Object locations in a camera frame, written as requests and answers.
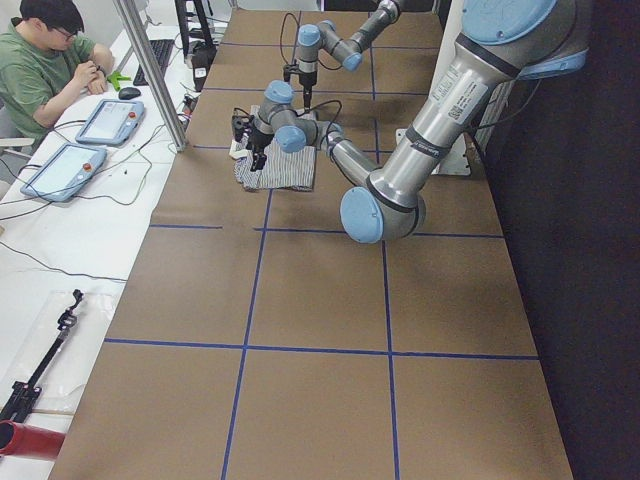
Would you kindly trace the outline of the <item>lower blue teach pendant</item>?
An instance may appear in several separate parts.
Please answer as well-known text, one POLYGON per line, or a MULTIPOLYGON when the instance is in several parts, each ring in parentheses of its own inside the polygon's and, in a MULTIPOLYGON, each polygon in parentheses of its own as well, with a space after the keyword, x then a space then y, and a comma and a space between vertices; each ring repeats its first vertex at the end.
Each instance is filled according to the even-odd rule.
POLYGON ((23 195, 51 202, 65 202, 97 173, 107 150, 67 142, 20 188, 23 195))

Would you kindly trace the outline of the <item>upper blue teach pendant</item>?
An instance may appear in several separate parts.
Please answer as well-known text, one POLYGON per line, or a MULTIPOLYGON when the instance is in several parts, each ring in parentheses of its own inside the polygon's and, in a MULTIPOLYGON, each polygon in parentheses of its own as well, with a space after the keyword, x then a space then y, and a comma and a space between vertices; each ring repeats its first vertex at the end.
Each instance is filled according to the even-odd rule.
POLYGON ((140 101, 101 100, 75 137, 86 145, 123 145, 145 113, 140 101))

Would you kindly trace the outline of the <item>black computer mouse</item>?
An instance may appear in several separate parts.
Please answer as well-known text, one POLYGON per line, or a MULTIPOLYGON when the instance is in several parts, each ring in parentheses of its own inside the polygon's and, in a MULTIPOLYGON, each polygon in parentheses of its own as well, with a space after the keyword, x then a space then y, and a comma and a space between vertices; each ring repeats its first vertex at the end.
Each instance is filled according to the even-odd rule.
POLYGON ((124 87, 118 92, 120 100, 132 100, 141 95, 141 91, 136 87, 124 87))

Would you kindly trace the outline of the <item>black keyboard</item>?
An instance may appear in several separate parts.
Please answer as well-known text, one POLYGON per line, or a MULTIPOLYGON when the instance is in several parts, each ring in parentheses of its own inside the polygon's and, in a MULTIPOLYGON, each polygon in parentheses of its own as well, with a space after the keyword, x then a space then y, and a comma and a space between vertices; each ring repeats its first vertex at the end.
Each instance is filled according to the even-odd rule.
MULTIPOLYGON (((174 50, 174 41, 172 39, 154 39, 150 41, 150 46, 159 71, 161 75, 164 76, 174 50)), ((133 85, 146 86, 147 84, 148 82, 145 76, 145 70, 142 65, 139 65, 133 79, 133 85)))

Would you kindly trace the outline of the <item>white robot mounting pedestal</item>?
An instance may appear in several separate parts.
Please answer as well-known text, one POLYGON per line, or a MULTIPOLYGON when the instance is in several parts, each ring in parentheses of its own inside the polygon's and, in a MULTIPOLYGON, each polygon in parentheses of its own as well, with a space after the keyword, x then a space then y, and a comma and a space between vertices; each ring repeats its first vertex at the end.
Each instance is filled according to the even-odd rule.
MULTIPOLYGON (((448 67, 455 56, 454 42, 461 32, 463 1, 433 1, 432 11, 438 16, 443 29, 433 79, 430 90, 433 90, 447 73, 448 67)), ((454 142, 448 155, 444 157, 436 174, 468 176, 471 173, 468 158, 466 157, 467 144, 463 135, 454 142)))

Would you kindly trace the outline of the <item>green plastic tool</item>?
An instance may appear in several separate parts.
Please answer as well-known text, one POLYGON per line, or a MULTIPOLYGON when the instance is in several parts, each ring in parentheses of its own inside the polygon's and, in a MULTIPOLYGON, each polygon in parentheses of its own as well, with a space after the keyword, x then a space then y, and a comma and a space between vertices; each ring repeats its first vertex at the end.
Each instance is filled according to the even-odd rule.
POLYGON ((126 81, 130 81, 131 78, 129 76, 123 75, 119 71, 114 71, 106 77, 108 83, 110 83, 116 92, 119 92, 122 89, 122 83, 126 81))

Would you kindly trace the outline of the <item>black box with label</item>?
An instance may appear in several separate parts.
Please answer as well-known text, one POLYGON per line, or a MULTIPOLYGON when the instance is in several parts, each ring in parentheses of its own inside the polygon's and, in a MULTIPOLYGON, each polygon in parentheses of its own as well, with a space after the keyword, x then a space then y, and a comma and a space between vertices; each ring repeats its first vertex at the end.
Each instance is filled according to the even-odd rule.
POLYGON ((202 44, 194 50, 191 63, 196 92, 200 92, 203 89, 216 54, 217 47, 215 45, 206 46, 202 44))

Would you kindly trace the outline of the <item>person in green shirt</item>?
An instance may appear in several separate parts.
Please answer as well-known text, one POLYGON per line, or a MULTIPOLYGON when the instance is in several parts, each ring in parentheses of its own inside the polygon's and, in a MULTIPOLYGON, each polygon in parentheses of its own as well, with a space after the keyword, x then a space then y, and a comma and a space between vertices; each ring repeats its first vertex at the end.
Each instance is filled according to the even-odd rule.
POLYGON ((114 56, 84 36, 71 1, 23 1, 1 35, 1 100, 16 130, 42 141, 83 93, 107 90, 114 56))

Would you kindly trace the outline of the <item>aluminium frame post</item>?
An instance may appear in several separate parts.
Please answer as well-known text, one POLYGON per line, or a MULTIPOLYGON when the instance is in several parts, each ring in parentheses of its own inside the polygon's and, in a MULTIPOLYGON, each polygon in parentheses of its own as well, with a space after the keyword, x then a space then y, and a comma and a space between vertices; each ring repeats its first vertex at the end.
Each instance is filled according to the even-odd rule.
POLYGON ((133 51, 145 70, 148 86, 156 102, 158 110, 167 127, 177 152, 183 152, 187 145, 185 130, 178 119, 170 93, 161 75, 156 60, 153 58, 150 40, 146 34, 134 1, 113 0, 116 12, 123 22, 133 51))

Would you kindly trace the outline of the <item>black handheld gripper stick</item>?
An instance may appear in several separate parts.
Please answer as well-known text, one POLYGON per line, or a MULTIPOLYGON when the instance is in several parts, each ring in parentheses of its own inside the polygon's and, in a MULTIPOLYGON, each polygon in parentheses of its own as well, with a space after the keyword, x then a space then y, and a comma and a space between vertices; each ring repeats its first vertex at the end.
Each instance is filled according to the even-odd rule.
POLYGON ((42 392, 42 388, 38 385, 40 378, 56 353, 60 350, 71 330, 77 324, 78 319, 75 314, 75 309, 82 302, 84 293, 79 289, 75 289, 72 295, 74 303, 68 306, 58 318, 58 335, 32 375, 27 381, 16 380, 13 383, 12 393, 1 410, 2 421, 9 420, 16 423, 23 423, 33 411, 34 405, 42 392))

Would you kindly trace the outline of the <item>red cylinder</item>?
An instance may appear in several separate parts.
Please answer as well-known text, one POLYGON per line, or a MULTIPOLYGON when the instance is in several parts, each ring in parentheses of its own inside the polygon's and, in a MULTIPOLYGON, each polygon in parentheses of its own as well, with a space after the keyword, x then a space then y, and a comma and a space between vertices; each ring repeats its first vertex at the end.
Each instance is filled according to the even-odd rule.
POLYGON ((66 435, 33 425, 1 421, 1 455, 53 461, 66 435))

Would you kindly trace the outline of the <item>striped collared shirt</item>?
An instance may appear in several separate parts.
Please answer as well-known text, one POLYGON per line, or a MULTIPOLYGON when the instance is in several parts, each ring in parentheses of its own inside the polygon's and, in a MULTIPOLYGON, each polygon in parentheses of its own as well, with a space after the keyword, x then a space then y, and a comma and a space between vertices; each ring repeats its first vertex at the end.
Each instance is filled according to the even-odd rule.
POLYGON ((308 145, 305 132, 297 125, 285 125, 273 129, 264 124, 259 115, 259 107, 251 106, 246 112, 236 108, 233 115, 252 115, 253 126, 264 133, 272 133, 273 140, 264 150, 267 155, 265 167, 261 171, 251 172, 252 151, 249 141, 234 141, 229 149, 229 156, 234 160, 236 181, 245 190, 292 189, 311 191, 314 186, 316 153, 313 146, 308 145))

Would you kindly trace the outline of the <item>blue teach pendant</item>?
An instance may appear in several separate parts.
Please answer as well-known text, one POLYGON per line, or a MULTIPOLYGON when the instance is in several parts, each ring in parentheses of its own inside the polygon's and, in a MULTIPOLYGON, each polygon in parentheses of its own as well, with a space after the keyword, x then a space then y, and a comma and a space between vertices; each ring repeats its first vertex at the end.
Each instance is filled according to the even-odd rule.
POLYGON ((86 145, 123 145, 145 113, 140 101, 101 100, 75 137, 86 145))
POLYGON ((20 188, 23 195, 51 202, 65 202, 97 173, 107 150, 67 142, 20 188))

